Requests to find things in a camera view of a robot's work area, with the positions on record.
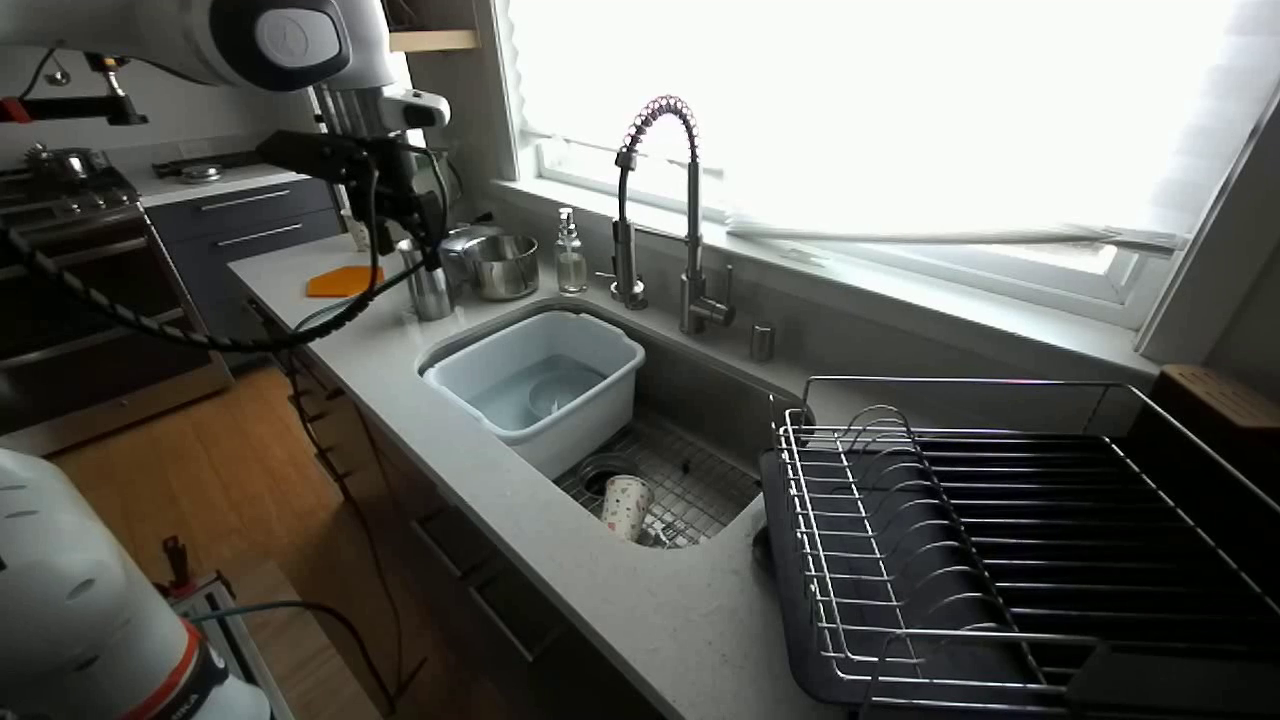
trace soap dispenser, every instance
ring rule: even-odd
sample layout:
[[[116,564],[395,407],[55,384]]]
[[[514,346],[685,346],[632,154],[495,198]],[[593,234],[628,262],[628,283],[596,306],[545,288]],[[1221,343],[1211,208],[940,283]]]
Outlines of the soap dispenser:
[[[590,256],[586,256],[586,241],[576,234],[571,208],[561,208],[561,225],[555,225],[555,278],[561,278],[561,291],[590,288]]]

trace sink basin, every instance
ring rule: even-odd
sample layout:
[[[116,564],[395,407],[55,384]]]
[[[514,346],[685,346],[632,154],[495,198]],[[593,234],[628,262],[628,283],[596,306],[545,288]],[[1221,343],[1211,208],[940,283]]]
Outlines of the sink basin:
[[[617,315],[596,319],[617,323],[646,346],[636,407],[617,437],[554,485],[601,517],[607,476],[639,476],[647,507],[636,542],[690,548],[718,536],[755,498],[760,453],[776,443],[774,424],[801,394],[760,384],[697,343]]]
[[[446,354],[424,378],[535,471],[561,476],[628,424],[639,365],[628,333],[586,311],[535,311]]]

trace orange object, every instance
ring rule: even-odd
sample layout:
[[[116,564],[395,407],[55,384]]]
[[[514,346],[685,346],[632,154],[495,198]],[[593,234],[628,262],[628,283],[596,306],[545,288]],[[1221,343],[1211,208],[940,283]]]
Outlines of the orange object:
[[[370,288],[370,262],[344,262],[306,283],[308,295],[362,295],[363,288]]]
[[[183,678],[194,674],[198,666],[198,655],[205,648],[205,636],[198,632],[198,622],[183,622],[190,627],[190,642],[183,642],[183,655],[169,666],[169,674],[129,712],[129,720],[147,720],[147,715],[159,715],[163,703],[183,687]]]

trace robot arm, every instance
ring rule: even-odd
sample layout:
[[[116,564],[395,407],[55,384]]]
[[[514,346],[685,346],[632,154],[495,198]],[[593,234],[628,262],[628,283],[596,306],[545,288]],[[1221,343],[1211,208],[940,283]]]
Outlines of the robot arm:
[[[376,0],[5,0],[0,44],[71,44],[268,90],[392,85]]]

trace wooden floor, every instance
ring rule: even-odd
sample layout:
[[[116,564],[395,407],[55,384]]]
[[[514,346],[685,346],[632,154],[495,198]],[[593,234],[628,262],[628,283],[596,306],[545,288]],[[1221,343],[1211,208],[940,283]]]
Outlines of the wooden floor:
[[[370,542],[316,464],[275,366],[242,375],[225,394],[65,453],[55,464],[153,578],[169,578],[163,536],[194,548],[198,577],[274,560],[299,596],[352,608],[382,666],[392,672],[390,601],[376,590]],[[447,642],[447,627],[434,622],[434,608],[399,605],[408,660],[427,655],[427,666],[395,715],[510,715],[495,685]]]

